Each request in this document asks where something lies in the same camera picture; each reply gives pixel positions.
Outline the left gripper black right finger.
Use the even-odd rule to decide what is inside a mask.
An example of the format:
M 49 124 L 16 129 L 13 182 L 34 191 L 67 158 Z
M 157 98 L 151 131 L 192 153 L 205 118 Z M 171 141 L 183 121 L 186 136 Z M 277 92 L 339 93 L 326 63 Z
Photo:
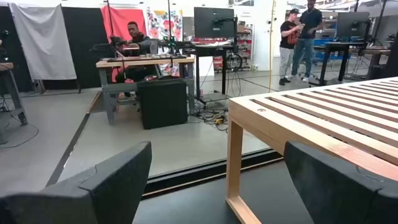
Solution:
M 296 141 L 284 161 L 314 223 L 397 223 L 397 181 Z

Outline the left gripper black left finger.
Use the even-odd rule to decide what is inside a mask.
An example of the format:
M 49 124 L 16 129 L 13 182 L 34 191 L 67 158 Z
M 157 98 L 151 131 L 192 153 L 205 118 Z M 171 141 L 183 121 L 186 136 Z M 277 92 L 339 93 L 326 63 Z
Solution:
M 39 192 L 1 197 L 1 223 L 132 223 L 149 176 L 141 142 Z

